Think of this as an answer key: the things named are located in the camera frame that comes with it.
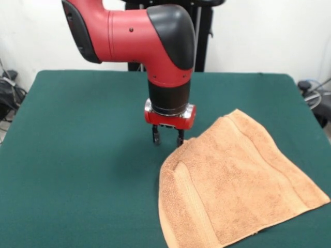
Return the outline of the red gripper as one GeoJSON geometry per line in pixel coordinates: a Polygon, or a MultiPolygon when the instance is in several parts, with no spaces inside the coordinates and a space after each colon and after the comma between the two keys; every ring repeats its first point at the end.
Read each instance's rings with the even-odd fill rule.
{"type": "Polygon", "coordinates": [[[178,131],[177,147],[180,147],[184,143],[184,130],[190,130],[193,126],[196,115],[196,106],[188,104],[186,109],[179,115],[167,116],[156,113],[152,109],[152,103],[150,99],[147,99],[144,106],[145,121],[152,126],[153,143],[160,145],[160,133],[158,126],[167,126],[176,128],[178,131]]]}

